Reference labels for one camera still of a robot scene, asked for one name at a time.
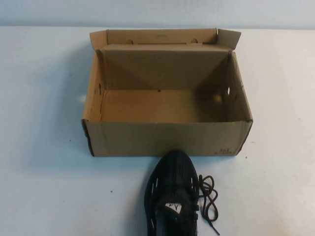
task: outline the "cardboard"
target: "cardboard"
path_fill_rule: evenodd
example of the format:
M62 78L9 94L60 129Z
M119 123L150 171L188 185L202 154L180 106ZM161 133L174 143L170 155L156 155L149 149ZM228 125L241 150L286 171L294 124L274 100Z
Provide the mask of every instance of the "cardboard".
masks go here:
M252 126L235 52L222 29L105 30L82 125L93 156L231 156Z

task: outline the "black shoelace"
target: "black shoelace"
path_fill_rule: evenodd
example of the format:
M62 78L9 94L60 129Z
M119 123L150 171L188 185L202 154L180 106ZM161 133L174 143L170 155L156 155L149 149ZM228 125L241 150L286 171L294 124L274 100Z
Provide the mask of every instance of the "black shoelace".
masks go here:
M211 184L208 184L205 180L207 179L211 179ZM214 203L214 201L217 199L218 197L218 192L213 189L215 186L215 182L212 178L212 176L207 176L205 178L202 178L202 175L199 175L199 187L202 191L202 195L199 195L200 198L204 198L204 202L203 202L203 207L202 207L202 210L201 210L201 215L202 217L208 221L209 225L211 226L211 228L218 234L218 231L215 229L215 227L213 226L212 222L216 221L218 216L219 216L219 213L218 213L218 209ZM211 193L214 192L216 195L214 196L214 198L212 199L211 198ZM210 206L213 206L214 208L214 212L215 212L215 216L213 219L210 219L209 218L209 208Z

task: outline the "black sneaker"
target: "black sneaker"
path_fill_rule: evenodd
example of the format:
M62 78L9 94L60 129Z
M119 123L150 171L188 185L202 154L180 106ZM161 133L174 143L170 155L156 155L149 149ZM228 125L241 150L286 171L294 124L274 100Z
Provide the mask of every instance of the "black sneaker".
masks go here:
M206 179L211 179L212 184L206 183ZM196 236L199 197L204 198L201 214L216 231L212 222L218 218L214 204L218 193L213 187L211 176L204 179L199 176L198 179L191 159L184 152L174 150L165 155L153 170L145 191L148 236ZM213 199L210 197L212 191L215 193ZM211 205L214 219L208 216Z

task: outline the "box flap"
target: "box flap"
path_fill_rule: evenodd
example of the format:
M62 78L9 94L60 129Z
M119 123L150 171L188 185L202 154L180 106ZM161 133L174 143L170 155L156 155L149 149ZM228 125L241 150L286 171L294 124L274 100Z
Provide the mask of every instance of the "box flap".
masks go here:
M216 43L217 29L108 30L108 44Z
M228 47L232 50L236 48L241 32L219 29L217 44Z
M100 49L107 45L107 31L97 31L90 33L90 39L93 49Z

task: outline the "box side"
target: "box side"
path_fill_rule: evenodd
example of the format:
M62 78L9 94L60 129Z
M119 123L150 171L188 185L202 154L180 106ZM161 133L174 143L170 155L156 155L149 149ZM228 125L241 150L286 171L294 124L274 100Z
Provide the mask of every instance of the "box side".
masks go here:
M235 50L238 40L241 37L241 32L219 29L217 44Z
M97 122L100 120L101 116L100 108L104 92L105 89L104 86L102 85L97 55L96 53L94 53L89 77L88 91L84 103L83 115L81 120L82 127L85 136L88 139L89 149L92 155L94 155L94 153L91 145L91 139L87 124L90 121Z
M109 30L108 44L216 43L217 29Z
M195 89L215 80L214 72L229 54L216 45L117 46L96 51L104 84L112 90Z
M225 93L223 94L223 97L227 107L228 120L244 120L248 123L248 131L239 147L239 152L242 149L247 139L247 136L249 135L253 123L253 118L245 93L245 88L243 85L235 52L232 52L229 56L228 70L225 82Z
M88 122L95 156L161 156L182 149L190 156L233 156L248 133L248 123Z
M107 45L107 31L90 33L90 40L94 50L105 47Z

